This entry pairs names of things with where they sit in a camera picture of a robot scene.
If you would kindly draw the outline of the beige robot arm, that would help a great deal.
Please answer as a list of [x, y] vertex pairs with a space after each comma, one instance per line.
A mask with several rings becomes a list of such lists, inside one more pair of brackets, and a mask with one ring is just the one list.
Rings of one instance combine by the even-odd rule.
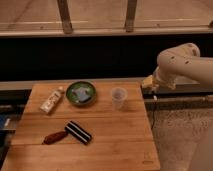
[[179, 76], [204, 85], [213, 85], [213, 57], [201, 57], [200, 49], [194, 43], [165, 49], [157, 56], [157, 68], [141, 85], [152, 91], [160, 86], [174, 90], [175, 80]]

